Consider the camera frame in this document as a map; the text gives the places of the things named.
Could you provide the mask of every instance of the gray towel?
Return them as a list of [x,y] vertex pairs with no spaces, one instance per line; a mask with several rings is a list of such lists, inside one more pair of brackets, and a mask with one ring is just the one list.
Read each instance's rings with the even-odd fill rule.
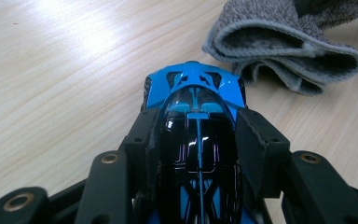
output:
[[358,73],[358,51],[330,43],[323,33],[358,18],[358,0],[333,2],[298,17],[294,0],[228,0],[202,49],[231,63],[246,85],[267,66],[290,90],[320,94],[326,83]]

